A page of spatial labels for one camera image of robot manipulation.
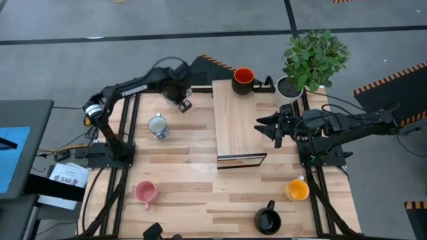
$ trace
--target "hazard tape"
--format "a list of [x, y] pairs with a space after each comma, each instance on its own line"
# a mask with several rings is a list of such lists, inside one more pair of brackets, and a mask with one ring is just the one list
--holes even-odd
[[347, 3], [349, 1], [353, 1], [353, 0], [331, 0], [331, 3]]
[[406, 209], [427, 209], [427, 201], [425, 202], [405, 202]]
[[400, 126], [401, 126], [401, 127], [404, 127], [405, 125], [408, 125], [408, 124], [410, 124], [410, 123], [413, 123], [413, 122], [415, 122], [415, 121], [418, 121], [418, 120], [423, 119], [423, 118], [426, 118], [426, 117], [427, 117], [426, 112], [425, 112], [425, 111], [423, 111], [422, 113], [419, 113], [419, 114], [417, 114], [417, 115], [414, 115], [414, 116], [412, 116], [412, 117], [409, 117], [409, 118], [407, 118], [406, 120], [402, 120], [402, 121], [400, 122]]
[[219, 66], [221, 66], [221, 67], [223, 67], [225, 69], [228, 69], [230, 71], [236, 71], [236, 69], [234, 69], [233, 67], [230, 67], [229, 65], [227, 65], [225, 63], [222, 63], [221, 61], [218, 61], [217, 59], [214, 59], [213, 57], [210, 57], [208, 55], [201, 54], [201, 55], [199, 55], [199, 57], [203, 57], [206, 60], [209, 60], [212, 63], [215, 63], [215, 64], [217, 64], [217, 65], [219, 65]]
[[395, 74], [391, 74], [390, 76], [387, 76], [387, 77], [385, 77], [383, 79], [380, 79], [378, 81], [375, 81], [373, 83], [369, 83], [369, 84], [367, 84], [367, 85], [365, 85], [363, 87], [359, 87], [356, 90], [353, 90], [353, 95], [361, 94], [361, 93], [363, 93], [365, 91], [368, 91], [368, 90], [373, 89], [375, 87], [381, 86], [382, 84], [386, 84], [389, 81], [398, 79], [399, 77], [403, 77], [406, 74], [413, 73], [413, 72], [415, 72], [417, 70], [420, 70], [421, 68], [424, 68], [424, 67], [427, 67], [427, 61], [423, 62], [423, 63], [420, 63], [420, 64], [417, 64], [415, 66], [412, 66], [410, 68], [401, 70], [400, 72], [397, 72]]

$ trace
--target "white pot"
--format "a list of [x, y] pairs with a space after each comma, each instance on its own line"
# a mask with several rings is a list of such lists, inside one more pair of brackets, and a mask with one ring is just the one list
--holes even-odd
[[302, 91], [301, 91], [301, 93], [297, 97], [286, 97], [285, 95], [282, 95], [281, 93], [279, 93], [278, 84], [280, 81], [283, 81], [286, 77], [288, 76], [285, 75], [279, 78], [279, 80], [276, 83], [276, 90], [274, 91], [274, 103], [276, 104], [277, 107], [293, 103], [296, 99], [298, 99], [298, 97], [301, 97], [301, 94], [302, 94]]

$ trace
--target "wooden table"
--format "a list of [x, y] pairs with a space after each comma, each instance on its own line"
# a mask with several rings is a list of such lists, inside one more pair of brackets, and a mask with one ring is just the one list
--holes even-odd
[[[159, 94], [141, 95], [134, 139], [137, 150], [129, 170], [119, 237], [141, 237], [155, 222], [163, 227], [164, 237], [176, 233], [183, 237], [268, 237], [255, 229], [253, 217], [270, 199], [276, 202], [276, 211], [282, 218], [281, 229], [271, 237], [316, 236], [310, 200], [291, 202], [284, 196], [285, 185], [298, 175], [305, 175], [290, 137], [284, 137], [281, 149], [274, 149], [274, 143], [263, 137], [268, 156], [260, 167], [217, 170], [212, 94], [194, 93], [190, 101], [193, 107], [183, 114]], [[325, 97], [311, 93], [308, 101], [311, 109], [327, 103]], [[256, 103], [258, 117], [277, 110], [272, 93], [256, 93]], [[122, 106], [123, 101], [117, 103], [110, 117], [116, 132]], [[147, 129], [156, 113], [161, 113], [169, 126], [169, 135], [163, 140], [154, 138]], [[98, 171], [91, 172], [88, 186]], [[360, 231], [347, 177], [336, 167], [324, 167], [324, 171], [331, 204], [353, 230]], [[109, 169], [103, 171], [89, 198], [86, 227], [103, 207], [109, 173]], [[146, 211], [133, 196], [135, 186], [144, 180], [153, 181], [160, 190], [151, 211]], [[328, 232], [321, 204], [320, 213], [324, 232]], [[115, 206], [109, 215], [107, 233], [112, 232], [114, 215]]]

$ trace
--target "red mug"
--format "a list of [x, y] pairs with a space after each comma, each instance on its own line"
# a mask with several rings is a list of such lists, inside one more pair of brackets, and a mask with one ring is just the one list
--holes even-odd
[[[254, 83], [260, 85], [254, 89]], [[262, 82], [255, 80], [254, 72], [247, 67], [242, 67], [234, 72], [232, 79], [232, 88], [238, 95], [246, 95], [252, 91], [257, 91], [261, 88]]]
[[149, 211], [151, 204], [159, 197], [157, 187], [151, 181], [142, 181], [135, 188], [135, 198], [145, 203], [145, 210]]

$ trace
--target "pink mug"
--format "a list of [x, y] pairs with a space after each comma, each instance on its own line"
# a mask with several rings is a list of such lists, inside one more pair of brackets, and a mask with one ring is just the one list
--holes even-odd
[[142, 181], [135, 188], [135, 198], [145, 203], [145, 210], [149, 211], [151, 203], [159, 197], [159, 191], [151, 181]]

